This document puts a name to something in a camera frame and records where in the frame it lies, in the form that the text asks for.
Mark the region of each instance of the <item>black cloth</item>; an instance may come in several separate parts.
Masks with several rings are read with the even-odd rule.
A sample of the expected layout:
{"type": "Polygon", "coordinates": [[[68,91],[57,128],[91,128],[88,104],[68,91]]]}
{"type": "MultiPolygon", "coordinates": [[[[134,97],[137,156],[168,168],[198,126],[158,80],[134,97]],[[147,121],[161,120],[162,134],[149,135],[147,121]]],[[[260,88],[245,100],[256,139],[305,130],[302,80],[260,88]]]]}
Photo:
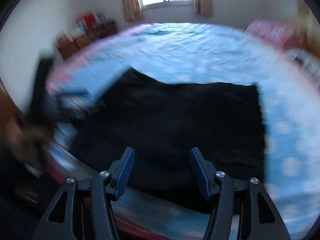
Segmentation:
{"type": "Polygon", "coordinates": [[[258,97],[255,85],[169,85],[131,69],[101,97],[106,106],[84,120],[70,153],[102,171],[133,147],[130,187],[209,212],[190,149],[199,147],[232,178],[262,181],[265,127],[258,97]]]}

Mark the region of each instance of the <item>bed sheet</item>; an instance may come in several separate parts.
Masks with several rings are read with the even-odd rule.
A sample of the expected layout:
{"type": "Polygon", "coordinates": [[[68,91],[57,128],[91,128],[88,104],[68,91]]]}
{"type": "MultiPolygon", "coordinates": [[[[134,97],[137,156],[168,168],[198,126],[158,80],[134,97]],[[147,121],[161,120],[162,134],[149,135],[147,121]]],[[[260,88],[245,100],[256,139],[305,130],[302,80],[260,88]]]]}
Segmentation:
{"type": "MultiPolygon", "coordinates": [[[[267,126],[264,185],[292,239],[306,235],[320,213],[320,99],[284,53],[231,27],[145,25],[55,69],[46,87],[52,95],[86,88],[78,102],[94,104],[129,67],[165,83],[257,83],[267,126]]],[[[133,189],[114,208],[171,239],[201,239],[209,220],[133,189]]]]}

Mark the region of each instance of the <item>white wall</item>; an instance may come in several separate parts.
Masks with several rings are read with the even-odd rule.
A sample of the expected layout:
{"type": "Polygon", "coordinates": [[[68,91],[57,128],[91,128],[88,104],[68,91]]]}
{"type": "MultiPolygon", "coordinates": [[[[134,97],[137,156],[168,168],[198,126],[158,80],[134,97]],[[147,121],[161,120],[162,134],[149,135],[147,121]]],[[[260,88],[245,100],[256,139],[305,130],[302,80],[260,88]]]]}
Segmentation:
{"type": "Polygon", "coordinates": [[[191,6],[177,5],[146,9],[143,11],[144,19],[134,23],[124,21],[121,0],[93,0],[92,5],[97,11],[115,19],[120,30],[139,23],[152,22],[207,22],[246,28],[257,18],[280,20],[288,14],[297,12],[297,0],[212,0],[212,2],[212,17],[194,15],[191,6]]]}
{"type": "Polygon", "coordinates": [[[298,0],[262,0],[264,18],[279,21],[298,13],[298,0]]]}
{"type": "Polygon", "coordinates": [[[0,32],[0,77],[15,104],[29,105],[37,59],[53,51],[56,36],[70,30],[86,0],[21,0],[0,32]]]}

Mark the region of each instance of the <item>window sill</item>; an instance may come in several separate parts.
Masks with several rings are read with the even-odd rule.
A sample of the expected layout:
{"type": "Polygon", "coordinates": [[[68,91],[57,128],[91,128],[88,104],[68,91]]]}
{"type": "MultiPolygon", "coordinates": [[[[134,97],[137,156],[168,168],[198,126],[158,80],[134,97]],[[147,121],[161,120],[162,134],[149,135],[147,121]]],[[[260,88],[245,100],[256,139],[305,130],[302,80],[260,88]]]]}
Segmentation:
{"type": "Polygon", "coordinates": [[[154,3],[154,4],[143,6],[142,10],[167,7],[167,6],[171,6],[171,5],[192,5],[192,2],[191,1],[172,1],[172,2],[154,3]]]}

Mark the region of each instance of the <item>ribbed blue pad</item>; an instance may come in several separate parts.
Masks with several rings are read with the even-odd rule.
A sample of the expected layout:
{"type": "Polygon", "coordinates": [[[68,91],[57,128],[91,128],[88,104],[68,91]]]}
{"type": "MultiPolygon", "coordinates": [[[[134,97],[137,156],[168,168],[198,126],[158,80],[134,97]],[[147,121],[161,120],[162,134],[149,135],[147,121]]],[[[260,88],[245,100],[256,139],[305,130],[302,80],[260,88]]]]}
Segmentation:
{"type": "Polygon", "coordinates": [[[194,149],[191,149],[190,151],[190,163],[196,177],[200,193],[206,200],[208,200],[211,197],[209,178],[205,173],[204,167],[202,166],[194,149]]]}
{"type": "Polygon", "coordinates": [[[116,199],[119,199],[124,194],[125,187],[127,186],[127,183],[134,165],[134,159],[135,159],[135,152],[134,152],[134,149],[131,149],[130,152],[128,153],[126,160],[124,161],[124,164],[121,168],[121,171],[116,181],[116,188],[115,188],[116,199]]]}

